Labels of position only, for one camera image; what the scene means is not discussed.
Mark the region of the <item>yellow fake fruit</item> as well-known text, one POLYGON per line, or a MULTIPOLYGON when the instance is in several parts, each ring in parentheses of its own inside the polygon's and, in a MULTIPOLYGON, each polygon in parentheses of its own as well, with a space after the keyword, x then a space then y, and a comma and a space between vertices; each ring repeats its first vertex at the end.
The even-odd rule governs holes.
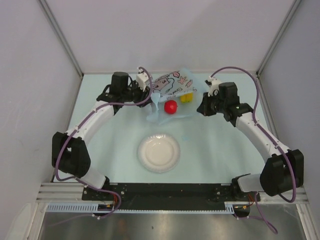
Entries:
POLYGON ((186 93, 179 97, 181 103, 191 103, 193 101, 193 93, 186 93))

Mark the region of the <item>light blue plastic bag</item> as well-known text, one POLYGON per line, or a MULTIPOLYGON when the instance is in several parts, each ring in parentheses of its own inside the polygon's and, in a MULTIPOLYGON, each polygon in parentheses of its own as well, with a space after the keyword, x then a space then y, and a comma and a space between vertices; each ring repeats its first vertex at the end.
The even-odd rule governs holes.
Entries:
POLYGON ((164 124, 172 119, 191 117, 197 114, 197 108, 202 102, 203 93, 207 91, 203 83, 188 69, 181 68, 164 74, 152 81, 152 103, 144 108, 146 120, 151 123, 164 124), (181 103, 180 96, 193 93, 193 101, 181 103), (164 111, 166 101, 177 102, 175 114, 164 111))

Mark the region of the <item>red fake apple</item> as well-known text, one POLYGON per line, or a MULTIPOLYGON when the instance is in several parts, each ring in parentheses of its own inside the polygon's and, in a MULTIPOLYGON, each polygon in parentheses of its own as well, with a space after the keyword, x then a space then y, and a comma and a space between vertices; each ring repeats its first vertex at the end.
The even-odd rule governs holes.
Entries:
POLYGON ((164 103, 164 112, 173 115, 177 112, 178 104, 175 100, 168 100, 164 103))

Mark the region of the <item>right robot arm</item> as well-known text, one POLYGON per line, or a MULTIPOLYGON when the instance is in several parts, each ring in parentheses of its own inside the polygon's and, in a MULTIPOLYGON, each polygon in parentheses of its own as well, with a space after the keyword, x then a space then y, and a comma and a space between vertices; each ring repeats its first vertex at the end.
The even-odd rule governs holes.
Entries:
POLYGON ((241 131, 264 160, 259 174, 245 174, 232 179, 231 196, 242 201, 249 192, 264 192, 273 197, 287 191, 296 192, 304 184, 304 155, 280 142, 258 121, 254 109, 241 103, 234 82, 206 80, 209 90, 203 94, 197 112, 209 117, 217 113, 241 131))

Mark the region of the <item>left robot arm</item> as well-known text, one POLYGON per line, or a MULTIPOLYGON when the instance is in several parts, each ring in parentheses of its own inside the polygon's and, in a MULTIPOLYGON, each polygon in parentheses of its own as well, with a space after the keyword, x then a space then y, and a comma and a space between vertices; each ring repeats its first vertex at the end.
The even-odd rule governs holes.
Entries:
POLYGON ((83 120, 66 132, 56 132, 52 137, 51 164, 58 181, 75 179, 93 188, 100 200, 110 196, 108 177, 92 166, 88 143, 98 130, 123 106, 140 108, 151 103, 152 77, 139 67, 136 79, 122 71, 116 71, 96 98, 96 102, 83 120))

